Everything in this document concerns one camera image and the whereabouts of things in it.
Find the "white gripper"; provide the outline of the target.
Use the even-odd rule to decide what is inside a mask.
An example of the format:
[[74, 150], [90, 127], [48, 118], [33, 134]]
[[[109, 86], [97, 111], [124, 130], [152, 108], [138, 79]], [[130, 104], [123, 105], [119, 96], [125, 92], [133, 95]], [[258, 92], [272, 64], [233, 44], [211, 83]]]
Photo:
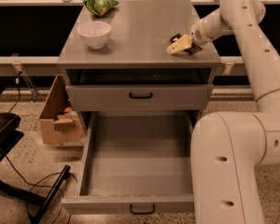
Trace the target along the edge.
[[173, 43], [167, 48], [169, 54], [175, 54], [181, 50], [190, 49], [192, 40], [196, 46], [202, 47], [212, 41], [211, 24], [207, 20], [195, 22], [189, 31], [189, 35], [175, 35], [172, 38]]

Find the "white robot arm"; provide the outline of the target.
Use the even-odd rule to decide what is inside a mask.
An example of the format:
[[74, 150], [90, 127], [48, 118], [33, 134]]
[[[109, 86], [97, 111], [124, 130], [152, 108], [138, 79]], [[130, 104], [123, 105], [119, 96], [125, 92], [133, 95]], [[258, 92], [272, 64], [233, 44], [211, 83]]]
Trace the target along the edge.
[[167, 51], [194, 50], [234, 35], [256, 111], [216, 112], [201, 118], [191, 137], [197, 224], [264, 224], [255, 178], [258, 164], [280, 163], [280, 55], [259, 28], [260, 0], [220, 0]]

